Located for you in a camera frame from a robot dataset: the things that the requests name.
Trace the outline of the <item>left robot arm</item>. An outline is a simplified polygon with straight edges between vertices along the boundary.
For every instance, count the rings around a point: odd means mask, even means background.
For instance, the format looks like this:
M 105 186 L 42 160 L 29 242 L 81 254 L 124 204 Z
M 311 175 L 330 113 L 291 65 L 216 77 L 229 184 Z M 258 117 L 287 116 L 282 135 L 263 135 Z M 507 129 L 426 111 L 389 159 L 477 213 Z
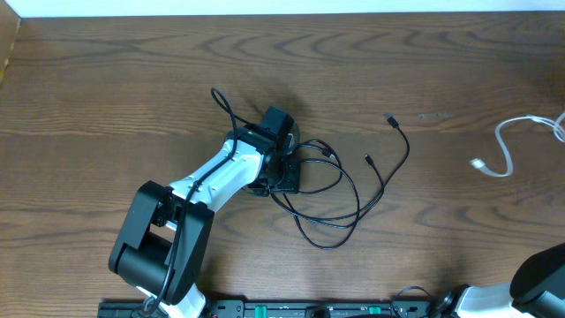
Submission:
M 289 160 L 295 125 L 246 125 L 189 176 L 148 181 L 135 193 L 109 256 L 109 269 L 146 295 L 106 310 L 110 317 L 199 317 L 207 298 L 197 286 L 215 214 L 240 189 L 276 189 L 297 174 Z

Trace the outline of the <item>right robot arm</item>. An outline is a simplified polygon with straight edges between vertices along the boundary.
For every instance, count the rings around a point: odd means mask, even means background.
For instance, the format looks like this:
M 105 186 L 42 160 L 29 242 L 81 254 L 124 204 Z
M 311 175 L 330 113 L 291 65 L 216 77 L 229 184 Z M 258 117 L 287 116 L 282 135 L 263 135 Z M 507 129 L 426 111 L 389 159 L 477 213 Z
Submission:
M 529 257 L 507 284 L 461 285 L 440 298 L 432 317 L 564 318 L 564 245 Z

